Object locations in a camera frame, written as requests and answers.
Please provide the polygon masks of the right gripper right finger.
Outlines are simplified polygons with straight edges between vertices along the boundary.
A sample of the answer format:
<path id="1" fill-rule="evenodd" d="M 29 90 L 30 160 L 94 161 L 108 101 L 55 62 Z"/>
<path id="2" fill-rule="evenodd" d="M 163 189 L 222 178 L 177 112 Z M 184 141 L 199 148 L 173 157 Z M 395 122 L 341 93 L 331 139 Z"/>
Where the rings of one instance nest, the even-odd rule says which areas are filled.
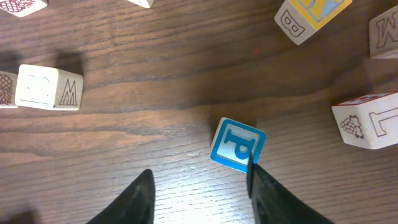
<path id="1" fill-rule="evenodd" d="M 286 189 L 249 157 L 246 176 L 254 220 L 262 224 L 333 224 Z"/>

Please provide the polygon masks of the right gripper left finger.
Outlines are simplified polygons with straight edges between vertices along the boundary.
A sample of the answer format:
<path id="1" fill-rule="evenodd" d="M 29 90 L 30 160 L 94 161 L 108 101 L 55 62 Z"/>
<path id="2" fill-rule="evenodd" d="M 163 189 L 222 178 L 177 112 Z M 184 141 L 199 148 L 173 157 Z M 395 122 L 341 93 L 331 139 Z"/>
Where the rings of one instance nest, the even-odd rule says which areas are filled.
<path id="1" fill-rule="evenodd" d="M 153 224 L 154 207 L 154 176 L 146 169 L 88 224 Z"/>

